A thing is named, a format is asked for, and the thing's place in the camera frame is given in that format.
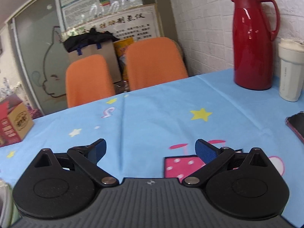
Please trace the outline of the yellow snack bag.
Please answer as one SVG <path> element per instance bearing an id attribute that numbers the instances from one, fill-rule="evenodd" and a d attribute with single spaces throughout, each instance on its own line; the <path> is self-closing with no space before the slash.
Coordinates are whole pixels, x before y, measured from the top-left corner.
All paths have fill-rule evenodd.
<path id="1" fill-rule="evenodd" d="M 123 81 L 128 81 L 125 51 L 133 43 L 133 38 L 126 38 L 113 43 Z"/>

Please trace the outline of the framed Chinese text poster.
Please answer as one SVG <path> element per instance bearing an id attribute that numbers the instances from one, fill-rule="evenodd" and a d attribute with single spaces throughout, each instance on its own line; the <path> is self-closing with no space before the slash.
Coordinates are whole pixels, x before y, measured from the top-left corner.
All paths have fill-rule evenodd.
<path id="1" fill-rule="evenodd" d="M 98 32 L 110 32 L 116 38 L 133 38 L 135 42 L 164 36 L 156 4 L 142 5 L 99 17 L 62 33 L 64 39 L 81 35 L 95 28 Z"/>

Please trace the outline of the left orange chair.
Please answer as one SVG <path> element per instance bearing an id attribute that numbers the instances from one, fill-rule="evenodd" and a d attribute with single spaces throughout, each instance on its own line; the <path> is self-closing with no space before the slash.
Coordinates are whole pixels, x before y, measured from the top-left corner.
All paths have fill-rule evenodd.
<path id="1" fill-rule="evenodd" d="M 92 55 L 71 63 L 65 74 L 65 89 L 68 108 L 114 96 L 105 58 Z"/>

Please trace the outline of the glass door with cartoon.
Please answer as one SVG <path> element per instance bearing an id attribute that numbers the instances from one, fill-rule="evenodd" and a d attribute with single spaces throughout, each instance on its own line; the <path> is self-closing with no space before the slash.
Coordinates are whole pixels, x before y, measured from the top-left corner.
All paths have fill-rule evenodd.
<path id="1" fill-rule="evenodd" d="M 67 108 L 63 46 L 56 0 L 32 0 L 11 20 L 17 68 L 35 108 L 47 115 Z"/>

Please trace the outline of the red snack cardboard box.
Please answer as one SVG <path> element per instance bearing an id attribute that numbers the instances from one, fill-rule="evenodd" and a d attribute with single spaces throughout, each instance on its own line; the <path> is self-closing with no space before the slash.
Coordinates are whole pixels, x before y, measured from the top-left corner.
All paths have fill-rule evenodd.
<path id="1" fill-rule="evenodd" d="M 34 123 L 23 101 L 12 94 L 1 101 L 1 147 L 21 142 Z"/>

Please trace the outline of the green rimmed white plate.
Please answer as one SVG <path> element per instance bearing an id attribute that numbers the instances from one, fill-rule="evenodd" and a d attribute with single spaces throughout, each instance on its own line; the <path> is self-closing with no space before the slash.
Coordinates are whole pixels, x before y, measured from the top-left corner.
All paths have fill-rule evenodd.
<path id="1" fill-rule="evenodd" d="M 12 188 L 3 179 L 0 180 L 0 226 L 11 227 L 20 219 L 20 214 L 15 206 Z"/>

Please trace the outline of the smartphone in pink case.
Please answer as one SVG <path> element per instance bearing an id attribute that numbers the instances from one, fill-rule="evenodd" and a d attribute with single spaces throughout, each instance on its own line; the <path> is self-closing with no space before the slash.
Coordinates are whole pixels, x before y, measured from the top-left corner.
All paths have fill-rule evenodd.
<path id="1" fill-rule="evenodd" d="M 300 111 L 285 119 L 285 124 L 295 133 L 304 144 L 304 112 Z"/>

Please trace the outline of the black cloth on box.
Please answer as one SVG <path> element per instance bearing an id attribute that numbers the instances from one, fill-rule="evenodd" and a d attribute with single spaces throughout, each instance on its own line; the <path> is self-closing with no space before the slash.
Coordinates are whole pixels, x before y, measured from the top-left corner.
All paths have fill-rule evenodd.
<path id="1" fill-rule="evenodd" d="M 119 38 L 115 37 L 109 31 L 98 32 L 95 28 L 91 28 L 89 32 L 81 35 L 70 36 L 63 43 L 64 48 L 67 52 L 80 51 L 82 48 L 89 45 L 101 46 L 101 43 L 112 41 L 119 41 Z"/>

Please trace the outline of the white tumbler cup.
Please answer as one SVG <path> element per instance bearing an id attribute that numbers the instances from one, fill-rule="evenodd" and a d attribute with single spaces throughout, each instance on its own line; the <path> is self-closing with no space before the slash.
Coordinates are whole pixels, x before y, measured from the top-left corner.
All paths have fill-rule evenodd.
<path id="1" fill-rule="evenodd" d="M 278 44 L 280 58 L 279 95 L 296 102 L 303 88 L 303 42 L 281 39 Z"/>

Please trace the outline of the red thermos jug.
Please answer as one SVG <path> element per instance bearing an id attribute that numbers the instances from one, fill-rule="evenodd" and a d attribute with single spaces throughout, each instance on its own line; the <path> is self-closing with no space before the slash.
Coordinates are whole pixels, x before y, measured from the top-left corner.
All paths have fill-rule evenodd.
<path id="1" fill-rule="evenodd" d="M 246 89 L 263 91 L 273 83 L 273 41 L 280 29 L 275 0 L 231 0 L 234 3 L 232 39 L 234 82 Z M 271 29 L 262 3 L 272 3 L 276 27 Z"/>

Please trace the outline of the orange chair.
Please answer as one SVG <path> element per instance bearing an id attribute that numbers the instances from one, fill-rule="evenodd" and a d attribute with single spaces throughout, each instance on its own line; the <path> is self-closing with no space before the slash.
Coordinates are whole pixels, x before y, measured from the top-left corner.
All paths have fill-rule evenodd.
<path id="1" fill-rule="evenodd" d="M 132 91 L 189 77 L 178 45 L 166 37 L 131 44 L 125 60 Z"/>
<path id="2" fill-rule="evenodd" d="M 68 108 L 114 96 L 105 58 L 92 55 L 71 63 L 65 74 L 65 89 Z"/>

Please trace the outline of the blue cartoon tablecloth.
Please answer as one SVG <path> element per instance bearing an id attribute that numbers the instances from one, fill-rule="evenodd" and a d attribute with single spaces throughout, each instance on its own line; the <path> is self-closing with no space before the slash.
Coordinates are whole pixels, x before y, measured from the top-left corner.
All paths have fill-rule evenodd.
<path id="1" fill-rule="evenodd" d="M 303 110 L 278 86 L 241 88 L 224 70 L 139 89 L 34 121 L 24 141 L 1 148 L 1 178 L 15 185 L 42 148 L 65 152 L 103 138 L 99 167 L 119 180 L 161 178 L 165 157 L 191 155 L 198 139 L 250 151 L 263 149 L 282 173 L 290 198 L 284 217 L 303 225 L 303 143 L 285 119 Z"/>

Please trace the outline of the right orange chair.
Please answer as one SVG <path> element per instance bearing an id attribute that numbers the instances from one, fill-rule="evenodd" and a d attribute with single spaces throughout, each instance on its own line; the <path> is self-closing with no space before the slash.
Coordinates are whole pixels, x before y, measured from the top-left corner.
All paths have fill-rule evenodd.
<path id="1" fill-rule="evenodd" d="M 125 60 L 132 91 L 189 77 L 178 45 L 166 37 L 131 44 Z"/>

